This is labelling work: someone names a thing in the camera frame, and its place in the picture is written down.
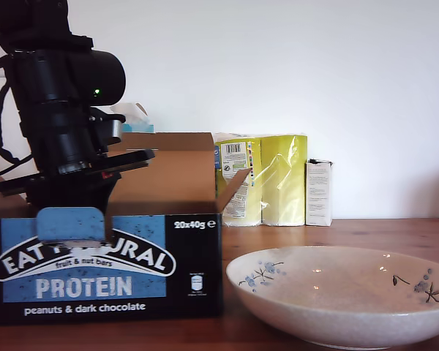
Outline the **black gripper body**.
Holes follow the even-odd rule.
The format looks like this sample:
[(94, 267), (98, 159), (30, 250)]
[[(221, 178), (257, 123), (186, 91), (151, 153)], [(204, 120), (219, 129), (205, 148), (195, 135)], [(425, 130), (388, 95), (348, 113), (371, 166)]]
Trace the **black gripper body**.
[(54, 110), (22, 123), (31, 148), (31, 158), (39, 172), (0, 182), (0, 193), (26, 193), (29, 183), (83, 183), (100, 186), (100, 173), (125, 172), (146, 167), (154, 158), (151, 149), (108, 156), (108, 146), (119, 143), (115, 130), (125, 122), (121, 114), (107, 114), (95, 107), (88, 113), (75, 109)]

